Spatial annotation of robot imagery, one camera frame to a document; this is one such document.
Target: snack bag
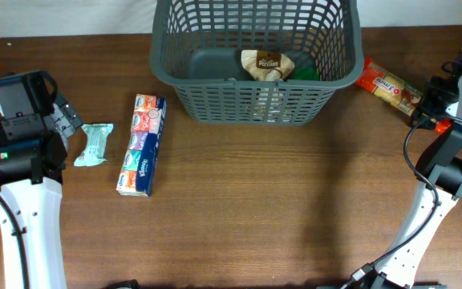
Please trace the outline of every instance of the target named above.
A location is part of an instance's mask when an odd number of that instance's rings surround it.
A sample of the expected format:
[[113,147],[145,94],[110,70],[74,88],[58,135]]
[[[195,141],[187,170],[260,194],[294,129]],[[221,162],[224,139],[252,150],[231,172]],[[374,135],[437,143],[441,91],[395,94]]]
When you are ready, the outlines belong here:
[[241,65],[258,81],[284,79],[295,67],[286,55],[280,52],[244,50]]
[[104,162],[106,140],[113,124],[84,124],[81,129],[87,134],[87,147],[74,161],[74,166],[93,166]]
[[415,111],[424,95],[380,67],[370,57],[365,59],[363,73],[355,83],[409,116]]

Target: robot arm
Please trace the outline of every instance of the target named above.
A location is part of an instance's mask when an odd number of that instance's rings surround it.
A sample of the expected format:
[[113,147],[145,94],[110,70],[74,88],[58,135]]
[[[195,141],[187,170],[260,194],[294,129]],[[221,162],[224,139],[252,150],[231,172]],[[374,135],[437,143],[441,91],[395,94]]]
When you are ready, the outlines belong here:
[[67,288],[59,229],[62,170],[67,136],[83,122],[44,71],[0,79],[0,113],[6,288]]
[[[22,232],[30,288],[67,288],[59,226],[62,185],[48,177],[36,185],[30,179],[14,181],[1,186],[0,196]],[[14,228],[1,205],[0,227],[6,288],[24,288]]]
[[[386,275],[387,279],[400,287],[412,286],[415,282],[416,270],[428,248],[438,226],[448,212],[456,205],[457,200],[452,198],[450,193],[438,189],[441,205],[436,208],[429,223],[416,235],[408,244],[402,246],[394,254],[380,260],[375,265],[375,270]],[[395,241],[388,248],[388,251],[406,241],[420,228],[424,221],[429,218],[434,206],[433,192],[425,188],[421,181],[416,186],[416,194],[413,199],[409,213],[406,216]]]
[[[452,63],[450,79],[437,80],[436,77],[432,79],[435,84],[440,83],[441,88],[437,89],[437,85],[431,86],[426,94],[427,99],[422,100],[421,105],[424,107],[427,105],[428,109],[425,112],[427,115],[444,114],[445,112],[436,111],[436,108],[442,108],[450,116],[462,119],[462,52],[458,62]],[[453,96],[458,96],[453,104],[428,106],[443,104],[444,100],[451,100]],[[462,159],[457,156],[460,151],[462,151],[462,124],[452,123],[448,130],[423,152],[414,168],[415,173],[418,172],[417,177],[421,174],[436,187],[436,194],[419,179],[411,208],[387,253],[376,262],[356,271],[351,276],[351,281],[342,288],[350,285],[362,289],[395,289],[413,286],[420,260],[438,226],[462,198]]]

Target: small packet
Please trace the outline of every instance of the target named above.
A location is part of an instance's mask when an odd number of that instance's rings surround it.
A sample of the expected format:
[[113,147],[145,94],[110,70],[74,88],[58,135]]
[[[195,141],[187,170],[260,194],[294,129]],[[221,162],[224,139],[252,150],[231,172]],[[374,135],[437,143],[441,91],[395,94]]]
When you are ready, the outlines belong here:
[[148,132],[132,132],[132,137],[129,139],[128,149],[131,150],[142,150],[145,144],[145,138],[148,136]]
[[152,108],[156,108],[156,96],[136,95],[135,112],[148,112]]
[[141,151],[128,150],[124,157],[122,165],[123,170],[136,171],[138,169],[138,162],[140,160]]
[[120,192],[136,192],[136,171],[120,171],[117,190]]
[[158,133],[162,111],[156,108],[148,112],[135,112],[132,118],[132,132]]
[[93,166],[104,162],[106,139],[113,124],[84,124],[81,129],[87,134],[87,147],[76,158],[74,166]]

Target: table surface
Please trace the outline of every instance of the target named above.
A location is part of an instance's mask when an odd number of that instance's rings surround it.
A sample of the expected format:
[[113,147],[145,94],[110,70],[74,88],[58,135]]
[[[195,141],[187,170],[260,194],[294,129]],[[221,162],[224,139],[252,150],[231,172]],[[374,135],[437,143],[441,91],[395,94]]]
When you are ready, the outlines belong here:
[[[367,28],[363,50],[424,89],[462,45],[462,26]],[[234,287],[336,283],[394,239],[416,180],[403,159],[407,118],[350,86],[301,127],[191,119],[152,74],[150,35],[0,39],[0,77],[48,70],[85,123],[113,123],[107,161],[74,167],[70,139],[60,228],[69,288]],[[150,198],[120,196],[136,93],[168,103]],[[436,138],[418,132],[415,161]],[[416,279],[462,288],[462,200],[439,228]],[[0,287],[4,286],[0,238]]]

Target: orange snack bar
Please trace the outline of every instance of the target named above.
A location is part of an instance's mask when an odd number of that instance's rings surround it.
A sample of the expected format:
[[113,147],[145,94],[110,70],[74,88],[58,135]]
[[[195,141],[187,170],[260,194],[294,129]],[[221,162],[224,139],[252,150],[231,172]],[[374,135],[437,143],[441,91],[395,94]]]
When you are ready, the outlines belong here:
[[409,116],[424,95],[379,66],[370,57],[365,59],[363,73],[355,83]]

